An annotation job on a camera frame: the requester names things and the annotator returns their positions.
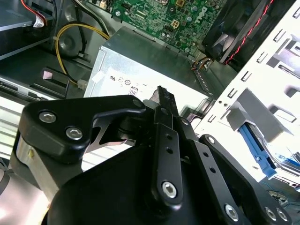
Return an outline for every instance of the silver metal power supply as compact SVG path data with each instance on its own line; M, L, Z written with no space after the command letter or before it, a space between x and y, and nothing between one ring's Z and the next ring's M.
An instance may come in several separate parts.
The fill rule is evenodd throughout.
M143 101L157 86L174 94L180 114L209 96L185 56L123 27L100 47L84 97L130 94Z

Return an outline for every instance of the green circuit board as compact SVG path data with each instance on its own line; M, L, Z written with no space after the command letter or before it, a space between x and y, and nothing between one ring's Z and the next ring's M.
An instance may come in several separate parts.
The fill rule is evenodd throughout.
M107 0L106 11L197 57L226 0ZM100 1L90 0L101 8Z

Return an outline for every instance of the bolt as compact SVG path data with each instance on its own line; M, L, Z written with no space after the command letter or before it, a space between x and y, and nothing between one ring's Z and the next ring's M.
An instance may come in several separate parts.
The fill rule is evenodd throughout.
M38 117L44 123L53 123L56 121L56 116L52 112L42 112Z
M239 215L237 211L231 205L225 205L225 212L229 216L229 218L232 219L234 222L237 222L239 220Z
M81 132L81 130L76 127L69 127L66 130L66 135L72 140L79 140L83 137L83 133Z
M189 122L188 122L185 118L183 118L183 117L181 117L181 121L182 121L185 125L188 125L188 124L189 124Z
M279 215L284 221L287 221L287 217L286 217L286 215L283 213L283 211L281 211L279 208L276 208L276 211L277 211L278 215Z
M142 104L139 100L137 100L137 99L133 99L132 102L133 102L133 104L135 104L137 107L142 107L142 106L143 106L143 104Z
M275 214L272 212L272 210L270 210L268 207L264 207L264 209L266 210L267 215L274 221L276 221L276 216Z
M176 187L168 182L165 181L162 185L163 192L169 197L169 198L175 198L177 195Z
M34 156L33 149L29 149L28 157L33 158L33 156Z
M209 140L209 142L212 143L212 144L216 143L215 140L214 140L212 137L208 137L208 140Z

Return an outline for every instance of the white cable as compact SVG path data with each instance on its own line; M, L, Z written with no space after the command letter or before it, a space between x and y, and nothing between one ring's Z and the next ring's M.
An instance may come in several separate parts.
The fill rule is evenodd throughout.
M84 4L82 4L79 0L75 0L82 8L84 8L85 10L89 11L90 13L92 13L94 16L96 16L98 18L98 20L103 24L105 31L109 34L107 26L105 24L105 22L103 21L103 19L96 14L92 9L90 9L88 6L85 6Z

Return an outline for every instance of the black fan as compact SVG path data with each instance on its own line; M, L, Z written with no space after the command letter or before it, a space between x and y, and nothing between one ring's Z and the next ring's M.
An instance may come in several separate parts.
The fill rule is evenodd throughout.
M228 0L202 42L208 56L224 62L246 35L268 0Z

